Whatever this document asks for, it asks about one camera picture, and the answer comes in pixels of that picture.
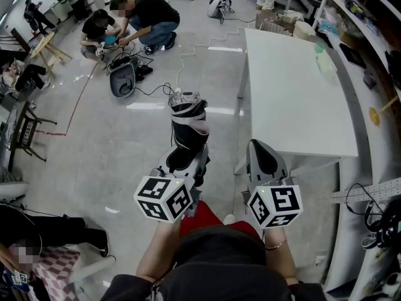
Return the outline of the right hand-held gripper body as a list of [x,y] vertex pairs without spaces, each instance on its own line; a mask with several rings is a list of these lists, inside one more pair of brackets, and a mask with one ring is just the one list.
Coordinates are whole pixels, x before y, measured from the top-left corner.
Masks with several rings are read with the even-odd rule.
[[248,182],[242,195],[245,213],[262,230],[288,226],[303,212],[300,188],[290,176],[258,176]]

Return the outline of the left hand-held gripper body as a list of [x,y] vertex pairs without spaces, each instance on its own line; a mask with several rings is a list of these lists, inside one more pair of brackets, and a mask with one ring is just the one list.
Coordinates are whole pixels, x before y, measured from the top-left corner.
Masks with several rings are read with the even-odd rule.
[[133,199],[148,219],[174,223],[184,216],[193,217],[201,198],[199,187],[203,185],[204,174],[203,169],[190,176],[154,168],[142,178]]

